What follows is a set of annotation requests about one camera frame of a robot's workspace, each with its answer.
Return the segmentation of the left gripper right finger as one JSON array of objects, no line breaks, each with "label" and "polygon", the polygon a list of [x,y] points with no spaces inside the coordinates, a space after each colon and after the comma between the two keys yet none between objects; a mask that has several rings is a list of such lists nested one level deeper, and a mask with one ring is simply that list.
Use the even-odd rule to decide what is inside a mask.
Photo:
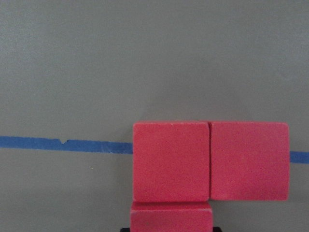
[{"label": "left gripper right finger", "polygon": [[221,228],[220,227],[213,227],[212,231],[213,232],[221,232]]}]

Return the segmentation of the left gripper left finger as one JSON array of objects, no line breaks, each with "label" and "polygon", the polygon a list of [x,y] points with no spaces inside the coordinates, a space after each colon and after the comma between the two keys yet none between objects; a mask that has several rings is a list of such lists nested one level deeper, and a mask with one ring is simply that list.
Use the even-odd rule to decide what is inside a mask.
[{"label": "left gripper left finger", "polygon": [[122,228],[120,232],[130,232],[130,228]]}]

